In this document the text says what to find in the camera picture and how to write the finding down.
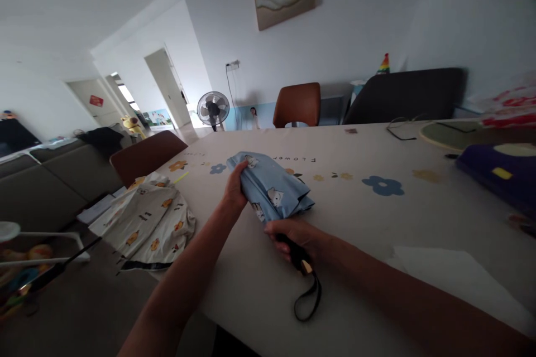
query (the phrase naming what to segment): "hand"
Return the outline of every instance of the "hand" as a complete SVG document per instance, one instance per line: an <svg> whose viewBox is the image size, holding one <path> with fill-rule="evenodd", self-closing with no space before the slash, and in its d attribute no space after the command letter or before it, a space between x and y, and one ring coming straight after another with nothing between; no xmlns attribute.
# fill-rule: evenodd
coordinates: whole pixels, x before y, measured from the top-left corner
<svg viewBox="0 0 536 357"><path fill-rule="evenodd" d="M239 211L242 211L247 204L247 199L242 193L242 185L240 183L240 174L247 166L247 160L242 161L237 164L233 172L227 179L227 185L225 186L225 193L223 198L226 201L226 204L231 204L239 208Z"/></svg>
<svg viewBox="0 0 536 357"><path fill-rule="evenodd" d="M268 222L264 227L264 232L270 236L275 248L288 262L290 262L290 248L287 244L278 242L275 239L276 234L285 234L294 243L303 247L313 260L313 263L317 263L322 259L322 255L327 251L331 237L298 217Z"/></svg>

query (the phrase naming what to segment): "standing fan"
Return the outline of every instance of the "standing fan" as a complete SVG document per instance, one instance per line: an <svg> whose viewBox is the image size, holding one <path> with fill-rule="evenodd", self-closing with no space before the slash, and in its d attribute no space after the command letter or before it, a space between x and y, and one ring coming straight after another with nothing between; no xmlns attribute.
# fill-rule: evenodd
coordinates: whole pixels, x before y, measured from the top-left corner
<svg viewBox="0 0 536 357"><path fill-rule="evenodd" d="M223 130L222 123L229 115L229 101L220 92L209 92L204 94L197 104L197 115L199 119L216 131L216 125Z"/></svg>

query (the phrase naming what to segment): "eyeglasses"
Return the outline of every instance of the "eyeglasses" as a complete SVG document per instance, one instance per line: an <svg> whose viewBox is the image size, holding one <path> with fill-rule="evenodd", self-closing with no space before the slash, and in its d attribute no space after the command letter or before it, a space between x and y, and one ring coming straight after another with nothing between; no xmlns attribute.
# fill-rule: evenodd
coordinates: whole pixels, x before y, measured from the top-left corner
<svg viewBox="0 0 536 357"><path fill-rule="evenodd" d="M413 141L414 139L417 139L416 137L411 137L411 138L400 138L398 135L396 135L393 131L391 131L392 128L399 128L399 127L402 127L403 125L405 124L414 124L417 119L419 117L422 117L424 116L425 113L422 113L422 114L419 114L418 116L415 116L413 119L408 119L407 117L397 117L395 119L393 119L388 125L387 127L385 127L385 129L389 132L389 134L391 134L393 137L395 137L396 139L399 139L400 141ZM470 130L463 130L461 128L458 128L458 127L454 127L454 126L451 126L449 124L445 124L445 123L441 123L441 122L437 122L437 121L434 121L434 120L420 120L419 121L420 124L426 124L426 123L435 123L435 124L439 124L440 126L444 126L444 127L448 127L448 128L452 128L453 130L456 130L456 131L459 131L461 133L464 133L464 134L467 134L467 133L471 133L471 132L474 132L476 131L476 128L474 129L470 129Z"/></svg>

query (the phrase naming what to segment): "clothes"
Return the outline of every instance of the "clothes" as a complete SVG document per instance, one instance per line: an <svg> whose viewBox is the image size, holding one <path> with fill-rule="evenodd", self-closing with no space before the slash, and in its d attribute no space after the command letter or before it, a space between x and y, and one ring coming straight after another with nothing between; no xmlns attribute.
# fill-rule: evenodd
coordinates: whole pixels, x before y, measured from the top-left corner
<svg viewBox="0 0 536 357"><path fill-rule="evenodd" d="M244 159L248 166L241 175L242 192L264 224L289 218L314 205L307 197L309 187L267 155L239 152L227 160L227 166L234 170Z"/></svg>
<svg viewBox="0 0 536 357"><path fill-rule="evenodd" d="M82 141L93 145L106 159L121 148L123 135L110 127L100 127L78 136Z"/></svg>
<svg viewBox="0 0 536 357"><path fill-rule="evenodd" d="M168 268L193 236L195 216L167 177L152 173L136 183L89 229L127 259L122 271Z"/></svg>

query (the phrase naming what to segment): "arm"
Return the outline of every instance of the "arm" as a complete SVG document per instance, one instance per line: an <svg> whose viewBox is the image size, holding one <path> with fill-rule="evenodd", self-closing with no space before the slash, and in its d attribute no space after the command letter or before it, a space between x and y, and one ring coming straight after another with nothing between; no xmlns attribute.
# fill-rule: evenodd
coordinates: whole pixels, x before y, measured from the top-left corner
<svg viewBox="0 0 536 357"><path fill-rule="evenodd" d="M145 304L119 356L174 356L180 336L210 280L218 256L246 206L240 187L244 161L229 176L222 201L167 270Z"/></svg>
<svg viewBox="0 0 536 357"><path fill-rule="evenodd" d="M323 263L335 271L434 355L518 356L531 347L527 337L485 312L391 268L304 220L275 220L266 225L265 232L288 261L289 247L278 243L275 234L286 234L304 247L313 263Z"/></svg>

